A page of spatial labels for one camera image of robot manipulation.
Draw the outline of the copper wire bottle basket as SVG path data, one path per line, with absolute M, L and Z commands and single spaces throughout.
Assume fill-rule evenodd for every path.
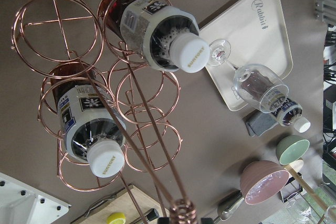
M 46 108 L 52 112 L 53 114 L 56 114 L 56 110 L 52 109 L 51 106 L 49 105 L 49 103 L 46 101 L 46 96 L 50 93 L 50 92 L 54 92 L 54 90 L 56 90 L 56 88 L 58 88 L 59 86 L 61 86 L 62 84 L 65 84 L 67 82 L 75 82 L 75 81 L 87 81 L 90 83 L 90 85 L 92 85 L 93 89 L 97 92 L 97 95 L 100 99 L 102 100 L 103 103 L 103 108 L 107 109 L 108 113 L 110 114 L 110 116 L 112 116 L 113 119 L 117 119 L 117 115 L 114 113 L 114 111 L 112 109 L 116 109 L 120 115 L 123 117 L 125 116 L 125 114 L 129 114 L 129 113 L 140 113 L 143 111 L 135 111 L 136 108 L 139 107 L 144 107 L 144 111 L 148 114 L 148 117 L 150 119 L 150 121 L 148 122 L 139 122 L 139 121 L 132 121 L 129 120 L 127 117 L 123 117 L 126 121 L 134 124 L 137 127 L 137 130 L 134 132 L 134 134 L 136 134 L 139 137 L 140 142 L 143 141 L 142 138 L 142 133 L 141 133 L 141 129 L 145 128 L 145 127 L 153 127 L 157 140 L 154 141 L 153 144 L 149 145 L 149 146 L 145 146 L 144 143 L 142 142 L 142 148 L 138 148 L 136 146 L 136 144 L 133 141 L 133 136 L 130 136 L 128 134 L 128 132 L 125 129 L 121 129 L 121 132 L 124 134 L 123 136 L 126 138 L 127 140 L 127 144 L 125 145 L 125 152 L 123 152 L 123 157 L 125 158 L 125 162 L 128 162 L 128 157 L 127 157 L 127 149 L 131 149 L 133 150 L 137 157 L 140 159 L 141 163 L 143 164 L 143 166 L 145 167 L 145 171 L 139 171 L 139 172 L 147 172 L 149 173 L 149 175 L 151 176 L 153 183 L 155 185 L 156 191 L 157 191 L 157 195 L 159 197 L 159 203 L 160 203 L 160 207 L 163 209 L 163 215 L 164 217 L 159 217 L 159 220 L 157 221 L 158 223 L 197 223 L 197 211 L 195 209 L 194 204 L 191 202 L 191 200 L 189 199 L 189 197 L 186 194 L 186 191 L 184 189 L 183 183 L 181 181 L 181 178 L 177 172 L 177 169 L 175 167 L 175 165 L 173 164 L 173 159 L 175 159 L 176 155 L 179 153 L 180 149 L 181 149 L 181 142 L 182 139 L 180 137 L 180 134 L 178 132 L 178 130 L 173 127 L 170 122 L 168 120 L 166 120 L 166 117 L 175 109 L 177 102 L 179 100 L 180 97 L 180 85 L 178 83 L 178 80 L 176 78 L 176 76 L 171 72 L 171 76 L 169 77 L 167 75 L 167 73 L 164 70 L 160 70 L 161 73 L 161 84 L 158 87 L 158 90 L 156 91 L 156 93 L 148 100 L 145 99 L 144 94 L 139 86 L 138 80 L 134 75 L 134 71 L 139 70 L 140 68 L 143 67 L 147 67 L 147 63 L 145 62 L 135 62 L 135 61 L 131 61 L 128 59 L 128 56 L 130 55 L 138 55 L 139 57 L 144 57 L 142 56 L 142 54 L 138 54 L 137 52 L 134 52 L 133 50 L 128 50 L 128 44 L 122 39 L 119 42 L 119 47 L 116 47 L 115 45 L 109 43 L 108 39 L 106 38 L 106 31 L 105 29 L 108 27 L 109 29 L 110 26 L 108 26 L 108 18 L 109 18 L 109 14 L 110 14 L 110 9 L 115 9 L 114 4 L 119 1 L 119 0 L 102 0 L 99 4 L 99 8 L 97 11 L 97 15 L 94 15 L 93 12 L 91 11 L 91 9 L 87 6 L 87 4 L 83 1 L 83 0 L 67 0 L 67 1 L 71 1 L 73 3 L 76 3 L 78 5 L 80 5 L 82 8 L 84 8 L 89 14 L 90 16 L 82 16 L 82 17 L 73 17 L 73 18 L 64 18 L 62 19 L 59 15 L 59 10 L 58 10 L 58 5 L 57 5 L 57 1 L 56 0 L 52 0 L 54 3 L 54 8 L 56 11 L 56 15 L 57 15 L 57 19 L 53 19 L 53 20 L 44 20 L 44 21 L 40 21 L 40 22 L 33 22 L 33 23 L 25 23 L 23 24 L 23 19 L 24 19 L 24 15 L 26 13 L 27 8 L 33 3 L 36 2 L 38 0 L 28 0 L 26 2 L 26 4 L 24 4 L 19 11 L 16 13 L 15 15 L 15 20 L 12 26 L 12 34 L 11 34 L 11 41 L 12 41 L 12 49 L 14 51 L 17 52 L 17 54 L 21 57 L 22 61 L 34 72 L 37 72 L 39 74 L 41 74 L 42 76 L 44 76 L 44 80 L 43 83 L 41 85 L 41 95 L 40 95 L 40 100 L 39 100 L 39 107 L 38 107 L 38 115 L 37 115 L 37 120 L 41 122 L 41 124 L 43 125 L 43 127 L 45 128 L 45 130 L 47 132 L 49 132 L 51 135 L 53 135 L 56 139 L 57 139 L 57 176 L 63 181 L 63 183 L 69 187 L 70 189 L 76 190 L 76 191 L 82 191 L 82 192 L 90 192 L 90 191 L 97 191 L 100 189 L 105 188 L 106 186 L 110 185 L 113 181 L 116 180 L 116 178 L 120 177 L 122 178 L 122 174 L 121 171 L 123 170 L 124 165 L 122 166 L 122 168 L 120 169 L 120 171 L 118 171 L 117 175 L 112 175 L 114 176 L 113 179 L 111 179 L 107 184 L 104 185 L 100 185 L 100 180 L 99 180 L 99 176 L 95 175 L 97 178 L 97 183 L 98 183 L 98 187 L 96 188 L 87 188 L 87 189 L 83 189 L 83 188 L 77 188 L 77 187 L 73 187 L 71 184 L 69 184 L 65 179 L 64 176 L 62 174 L 62 165 L 64 160 L 66 160 L 67 162 L 70 162 L 72 164 L 75 164 L 77 166 L 88 166 L 89 163 L 85 163 L 84 161 L 75 161 L 74 158 L 71 159 L 68 157 L 68 155 L 70 155 L 70 151 L 66 151 L 64 152 L 62 149 L 62 145 L 61 145 L 61 141 L 63 141 L 64 146 L 65 146 L 65 132 L 63 130 L 60 130 L 60 132 L 62 133 L 62 135 L 59 135 L 58 133 L 56 134 L 55 132 L 53 132 L 48 125 L 45 123 L 44 118 L 43 118 L 43 114 L 42 114 L 42 106 L 43 104 L 46 106 Z M 168 4 L 169 6 L 171 6 L 171 2 L 170 0 L 163 0 L 164 4 Z M 81 19 L 93 19 L 94 22 L 94 38 L 93 38 L 93 42 L 92 45 L 89 47 L 89 49 L 83 53 L 82 55 L 77 56 L 77 52 L 76 51 L 71 51 L 68 49 L 68 45 L 67 45 L 67 41 L 66 41 L 66 36 L 64 34 L 64 27 L 63 27 L 63 22 L 67 22 L 67 21 L 73 21 L 73 20 L 81 20 Z M 68 60 L 58 60 L 58 59 L 53 59 L 53 58 L 49 58 L 47 56 L 44 56 L 43 54 L 39 53 L 38 51 L 35 50 L 35 48 L 30 44 L 30 42 L 26 39 L 25 37 L 25 32 L 24 30 L 26 29 L 26 27 L 28 26 L 37 26 L 37 25 L 43 25 L 43 24 L 49 24 L 49 23 L 58 23 L 63 39 L 64 39 L 64 43 L 65 43 L 65 47 L 66 47 L 66 51 L 67 51 L 67 55 L 68 55 Z M 85 57 L 85 55 L 87 55 L 89 52 L 92 51 L 93 47 L 95 46 L 96 42 L 97 42 L 97 36 L 100 36 L 100 51 L 97 54 L 97 56 L 95 57 L 95 60 L 88 64 L 86 62 L 81 61 L 81 59 L 83 57 Z M 42 72 L 41 70 L 35 68 L 33 65 L 31 65 L 29 63 L 29 61 L 25 58 L 24 55 L 22 55 L 22 53 L 19 50 L 18 47 L 18 40 L 19 38 L 22 38 L 26 45 L 34 52 L 34 54 L 36 54 L 37 56 L 39 56 L 40 58 L 46 59 L 47 61 L 51 61 L 51 62 L 57 62 L 58 65 L 53 68 L 49 73 L 46 72 Z M 103 51 L 103 45 L 104 43 L 107 44 L 109 50 L 118 58 L 118 60 L 112 65 L 111 69 L 107 72 L 108 73 L 108 79 L 106 79 L 103 76 L 103 72 L 101 72 L 99 69 L 96 68 L 96 63 L 98 62 L 98 60 L 100 59 L 101 55 L 102 55 L 102 51 Z M 120 63 L 120 61 L 124 62 L 124 64 L 126 64 L 127 68 L 123 68 L 123 69 L 117 69 L 115 70 L 115 66 L 117 64 Z M 64 67 L 67 65 L 74 65 L 74 64 L 80 64 L 82 70 L 81 71 L 77 71 L 74 74 L 68 74 L 68 75 L 55 75 L 54 74 L 54 70 L 57 69 L 57 67 Z M 91 75 L 90 75 L 90 71 L 93 71 L 93 73 L 95 75 L 99 75 L 103 82 L 99 82 L 96 79 L 92 79 Z M 116 93 L 112 93 L 111 91 L 111 85 L 110 85 L 110 77 L 112 75 L 113 72 L 116 71 L 123 71 L 123 70 L 127 70 L 127 74 L 125 74 L 124 78 L 119 82 L 118 84 L 118 88 Z M 175 100 L 173 102 L 173 105 L 171 106 L 171 108 L 165 113 L 163 111 L 161 111 L 159 108 L 149 105 L 148 102 L 154 100 L 161 92 L 162 88 L 163 88 L 163 83 L 164 83 L 164 78 L 168 78 L 175 86 L 176 86 L 176 96 L 175 96 Z M 126 78 L 130 79 L 130 90 L 128 90 L 127 92 L 130 92 L 131 94 L 133 94 L 133 89 L 132 89 L 132 84 L 134 82 L 136 89 L 138 91 L 138 94 L 140 95 L 141 99 L 142 99 L 142 103 L 137 103 L 137 104 L 133 104 L 133 103 L 124 103 L 121 102 L 120 100 L 118 100 L 119 98 L 119 89 L 121 88 L 123 82 L 126 80 Z M 129 106 L 129 110 L 126 111 L 125 114 L 123 114 L 120 110 L 120 106 L 119 103 L 123 104 L 124 106 Z M 154 119 L 151 110 L 156 109 L 158 112 L 160 112 L 161 117 L 158 119 Z M 163 142 L 162 137 L 166 134 L 166 129 L 170 127 L 172 130 L 174 130 L 175 135 L 178 137 L 179 140 L 179 147 L 176 150 L 176 153 L 174 154 L 174 156 L 170 156 L 167 152 L 166 146 Z M 155 168 L 152 164 L 152 161 L 150 159 L 150 156 L 147 153 L 147 149 L 150 148 L 151 146 L 160 143 L 161 148 L 165 154 L 165 157 L 167 159 L 167 162 L 164 163 L 162 166 Z M 179 190 L 181 191 L 182 194 L 182 198 L 181 199 L 177 199 L 174 200 L 173 197 L 171 196 L 171 194 L 168 192 L 168 190 L 165 188 L 165 186 L 163 185 L 163 183 L 159 180 L 159 178 L 157 177 L 157 175 L 155 174 L 155 172 L 159 169 L 164 168 L 165 166 L 169 166 L 172 170 L 174 179 L 176 180 L 177 186 L 179 188 Z M 161 194 L 164 196 L 164 198 L 169 202 L 170 204 L 170 208 L 169 208 L 169 214 L 170 216 L 167 217 L 167 213 L 166 210 L 164 208 L 164 204 L 161 198 Z

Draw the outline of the tea bottle white cap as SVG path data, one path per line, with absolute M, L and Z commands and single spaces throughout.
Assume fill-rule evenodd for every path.
M 280 125 L 292 126 L 299 133 L 311 126 L 302 115 L 302 106 L 289 98 L 288 87 L 273 72 L 245 69 L 238 75 L 235 88 L 244 101 L 262 113 L 271 113 Z

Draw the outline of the tea bottle back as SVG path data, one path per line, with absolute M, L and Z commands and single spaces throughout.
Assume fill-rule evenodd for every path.
M 107 26 L 128 49 L 155 70 L 195 73 L 209 61 L 211 50 L 190 13 L 160 0 L 102 0 L 99 12 L 108 15 Z

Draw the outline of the tea bottle front left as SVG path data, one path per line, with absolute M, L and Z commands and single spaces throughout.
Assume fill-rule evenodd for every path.
M 74 62 L 52 71 L 52 84 L 59 82 L 61 76 L 77 74 L 79 77 L 54 88 L 54 101 L 66 151 L 89 164 L 94 175 L 107 178 L 124 166 L 121 146 L 125 138 L 101 100 L 104 97 L 106 102 L 112 103 L 111 97 L 101 87 L 90 84 L 87 77 L 94 79 L 95 74 L 92 70 L 84 73 L 84 67 Z

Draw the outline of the clear wine glass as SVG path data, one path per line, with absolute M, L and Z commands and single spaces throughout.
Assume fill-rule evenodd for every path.
M 210 43 L 208 65 L 229 65 L 234 70 L 234 89 L 245 102 L 263 113 L 279 109 L 286 101 L 289 88 L 270 68 L 261 64 L 245 64 L 238 67 L 228 60 L 231 45 L 227 40 L 217 39 Z

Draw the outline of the grey folded cloth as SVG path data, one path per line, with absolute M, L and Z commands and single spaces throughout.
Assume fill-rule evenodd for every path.
M 258 110 L 244 117 L 244 122 L 251 137 L 261 136 L 278 124 L 271 113 L 262 113 Z

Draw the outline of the cream rabbit tray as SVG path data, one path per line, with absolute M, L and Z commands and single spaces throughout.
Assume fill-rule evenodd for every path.
M 217 39 L 231 45 L 228 60 L 241 67 L 261 64 L 283 80 L 292 70 L 292 56 L 280 0 L 239 0 L 200 30 L 207 43 Z M 234 70 L 227 64 L 206 69 L 231 111 L 248 103 L 234 89 Z

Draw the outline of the bamboo cutting board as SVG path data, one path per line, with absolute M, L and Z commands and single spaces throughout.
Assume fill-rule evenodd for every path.
M 146 212 L 151 208 L 157 209 L 160 217 L 169 214 L 167 209 L 162 210 L 156 200 L 145 194 L 135 185 L 129 185 L 129 189 L 144 217 Z M 142 223 L 140 214 L 125 188 L 96 201 L 89 206 L 84 214 L 73 220 L 72 223 L 106 223 L 107 217 L 115 212 L 124 213 L 126 223 Z M 150 221 L 149 223 L 157 223 L 157 220 L 158 219 Z

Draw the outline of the steel muddler black tip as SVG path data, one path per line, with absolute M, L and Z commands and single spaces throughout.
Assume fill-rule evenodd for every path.
M 159 212 L 155 208 L 149 209 L 145 214 L 146 220 L 149 223 L 150 221 L 156 220 L 160 217 Z

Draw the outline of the metal ice scoop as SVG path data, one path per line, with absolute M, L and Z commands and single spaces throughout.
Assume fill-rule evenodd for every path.
M 225 196 L 217 206 L 219 220 L 229 219 L 244 201 L 242 192 L 235 190 Z

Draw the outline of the pink bowl of ice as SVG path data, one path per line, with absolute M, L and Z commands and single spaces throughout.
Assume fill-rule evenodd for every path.
M 275 162 L 255 161 L 244 168 L 240 191 L 247 204 L 256 205 L 277 194 L 289 177 L 289 172 Z

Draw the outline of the half lemon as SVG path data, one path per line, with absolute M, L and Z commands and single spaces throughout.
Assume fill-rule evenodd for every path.
M 125 224 L 125 222 L 125 214 L 122 212 L 112 213 L 106 219 L 106 224 Z

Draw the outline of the green bowl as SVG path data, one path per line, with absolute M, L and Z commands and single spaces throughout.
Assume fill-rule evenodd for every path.
M 281 165 L 290 164 L 305 154 L 310 146 L 308 139 L 299 135 L 284 137 L 276 147 L 276 156 Z

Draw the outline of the wooden cup tree stand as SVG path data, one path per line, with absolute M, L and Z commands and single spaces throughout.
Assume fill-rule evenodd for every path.
M 315 201 L 315 203 L 324 211 L 318 223 L 335 223 L 335 205 L 328 205 L 308 183 L 298 175 L 298 172 L 303 168 L 304 161 L 302 158 L 291 162 L 283 167 L 290 173 L 307 194 Z

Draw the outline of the clear glass mug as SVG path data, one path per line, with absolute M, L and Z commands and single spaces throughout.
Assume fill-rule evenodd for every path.
M 306 203 L 299 193 L 292 193 L 287 198 L 286 210 L 296 223 L 318 223 L 312 207 Z

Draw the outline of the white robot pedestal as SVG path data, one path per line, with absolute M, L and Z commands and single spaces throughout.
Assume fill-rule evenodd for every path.
M 1 173 L 1 223 L 53 223 L 70 205 Z

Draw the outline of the aluminium frame post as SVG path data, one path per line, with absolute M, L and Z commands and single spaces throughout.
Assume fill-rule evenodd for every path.
M 315 0 L 316 19 L 335 26 L 335 0 Z

